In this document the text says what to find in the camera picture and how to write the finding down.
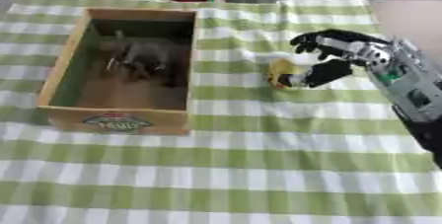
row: cardboard box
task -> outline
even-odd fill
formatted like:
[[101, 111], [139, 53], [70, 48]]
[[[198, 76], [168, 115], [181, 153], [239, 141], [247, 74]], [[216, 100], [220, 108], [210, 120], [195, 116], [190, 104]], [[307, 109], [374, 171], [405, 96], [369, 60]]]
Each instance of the cardboard box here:
[[[51, 124], [63, 130], [187, 133], [185, 79], [194, 23], [194, 12], [86, 9], [44, 84], [37, 106]], [[111, 56], [110, 51], [103, 51], [103, 44], [111, 43], [116, 31], [127, 39], [170, 40], [173, 55], [187, 62], [185, 83], [167, 87], [158, 77], [130, 81], [123, 69], [106, 71]]]

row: yellow object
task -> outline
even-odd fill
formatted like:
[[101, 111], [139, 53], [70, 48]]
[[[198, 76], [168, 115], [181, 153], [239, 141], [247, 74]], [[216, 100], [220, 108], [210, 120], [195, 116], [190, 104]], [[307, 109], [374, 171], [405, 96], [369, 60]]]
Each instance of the yellow object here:
[[293, 90], [293, 87], [284, 86], [279, 83], [278, 79], [281, 74], [301, 74], [303, 69], [299, 66], [296, 66], [290, 60], [280, 58], [270, 62], [267, 71], [267, 80], [270, 85], [278, 88], [278, 89], [286, 89]]

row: gingham tablecloth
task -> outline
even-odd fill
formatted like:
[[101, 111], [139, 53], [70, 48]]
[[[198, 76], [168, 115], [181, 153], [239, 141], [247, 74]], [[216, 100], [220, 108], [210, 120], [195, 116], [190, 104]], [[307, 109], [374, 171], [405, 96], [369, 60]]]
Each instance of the gingham tablecloth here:
[[[37, 94], [86, 6], [198, 9], [189, 136], [47, 124]], [[364, 0], [18, 0], [0, 23], [0, 223], [442, 223], [441, 173], [363, 72], [300, 92], [263, 78], [272, 58], [315, 62], [294, 36], [374, 22]]]

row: robotic hand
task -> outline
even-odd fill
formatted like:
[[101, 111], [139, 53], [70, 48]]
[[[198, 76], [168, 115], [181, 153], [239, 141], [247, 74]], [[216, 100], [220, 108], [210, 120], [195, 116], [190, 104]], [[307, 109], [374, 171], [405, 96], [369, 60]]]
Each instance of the robotic hand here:
[[438, 139], [442, 135], [442, 71], [411, 42], [325, 30], [297, 36], [290, 43], [296, 53], [318, 49], [320, 61], [336, 56], [315, 64], [300, 83], [292, 85], [314, 88], [350, 75], [351, 64], [364, 67], [408, 131], [442, 168], [442, 140]]

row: box label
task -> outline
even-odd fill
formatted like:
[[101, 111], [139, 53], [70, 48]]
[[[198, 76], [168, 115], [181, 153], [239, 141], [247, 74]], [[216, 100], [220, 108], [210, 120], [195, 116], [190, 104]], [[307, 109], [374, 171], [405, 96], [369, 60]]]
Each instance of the box label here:
[[86, 118], [84, 123], [96, 125], [111, 131], [134, 131], [140, 127], [151, 126], [151, 122], [131, 116], [128, 113], [106, 112], [97, 116]]

